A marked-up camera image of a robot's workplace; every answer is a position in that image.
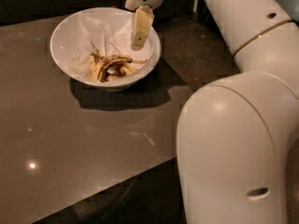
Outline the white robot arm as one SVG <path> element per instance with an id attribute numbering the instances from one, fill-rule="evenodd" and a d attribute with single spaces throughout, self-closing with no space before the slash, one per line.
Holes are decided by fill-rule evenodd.
<path id="1" fill-rule="evenodd" d="M 298 140 L 299 27 L 275 0 L 204 0 L 239 74 L 183 106 L 178 171 L 188 224 L 287 224 Z"/>

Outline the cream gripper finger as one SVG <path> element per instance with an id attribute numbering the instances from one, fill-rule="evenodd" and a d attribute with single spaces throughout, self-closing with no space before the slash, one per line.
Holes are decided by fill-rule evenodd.
<path id="1" fill-rule="evenodd" d="M 143 47 L 154 21 L 150 6 L 141 6 L 134 13 L 133 45 Z"/>

